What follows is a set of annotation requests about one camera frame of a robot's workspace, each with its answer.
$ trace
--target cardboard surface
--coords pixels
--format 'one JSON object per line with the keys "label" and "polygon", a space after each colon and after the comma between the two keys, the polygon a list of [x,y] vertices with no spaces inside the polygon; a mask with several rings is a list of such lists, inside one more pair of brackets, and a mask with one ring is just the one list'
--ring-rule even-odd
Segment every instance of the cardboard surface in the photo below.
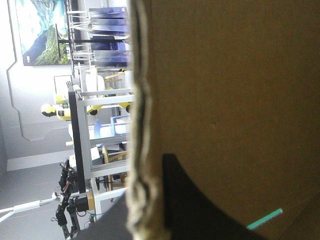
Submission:
{"label": "cardboard surface", "polygon": [[141,175],[160,180],[161,155],[174,153],[244,226],[282,208],[257,229],[279,239],[319,192],[320,2],[138,2],[151,98]]}

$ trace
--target gray wall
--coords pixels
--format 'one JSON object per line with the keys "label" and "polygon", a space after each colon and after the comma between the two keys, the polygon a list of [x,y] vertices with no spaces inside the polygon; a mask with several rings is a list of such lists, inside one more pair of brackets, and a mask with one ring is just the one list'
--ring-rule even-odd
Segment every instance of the gray wall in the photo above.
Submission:
{"label": "gray wall", "polygon": [[1,28],[5,33],[0,45],[1,131],[7,158],[70,150],[72,147],[65,146],[70,141],[68,123],[43,116],[40,107],[54,103],[54,76],[70,75],[71,67],[23,66],[15,0],[8,2],[13,38],[7,1],[0,1]]}
{"label": "gray wall", "polygon": [[0,121],[0,180],[7,170],[7,160],[6,146]]}

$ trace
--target mountain landscape painting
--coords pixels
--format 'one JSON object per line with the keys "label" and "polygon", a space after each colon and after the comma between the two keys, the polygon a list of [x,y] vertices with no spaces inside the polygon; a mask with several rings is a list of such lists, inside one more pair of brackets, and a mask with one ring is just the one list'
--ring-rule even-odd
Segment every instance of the mountain landscape painting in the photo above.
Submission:
{"label": "mountain landscape painting", "polygon": [[15,0],[23,65],[68,64],[64,0]]}

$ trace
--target cardboard box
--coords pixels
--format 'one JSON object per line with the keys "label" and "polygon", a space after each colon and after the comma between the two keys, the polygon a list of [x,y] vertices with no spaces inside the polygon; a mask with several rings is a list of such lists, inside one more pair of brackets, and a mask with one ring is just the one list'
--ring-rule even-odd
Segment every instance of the cardboard box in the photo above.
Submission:
{"label": "cardboard box", "polygon": [[304,213],[320,188],[320,2],[139,0],[131,14],[135,235],[168,236],[161,166],[174,153],[243,226],[282,208],[256,231],[318,239],[303,225],[320,224],[318,205]]}

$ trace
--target white baseboard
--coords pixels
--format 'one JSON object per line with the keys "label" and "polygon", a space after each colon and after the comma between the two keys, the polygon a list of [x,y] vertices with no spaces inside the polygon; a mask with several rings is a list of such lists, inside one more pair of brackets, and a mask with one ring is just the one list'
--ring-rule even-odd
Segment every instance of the white baseboard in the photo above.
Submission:
{"label": "white baseboard", "polygon": [[57,151],[50,152],[46,154],[34,155],[34,156],[25,156],[8,159],[7,163],[7,171],[14,171],[19,169],[27,169],[33,168],[48,164],[56,164],[61,163],[65,160],[65,158],[74,154],[74,150],[66,150],[66,151]]}

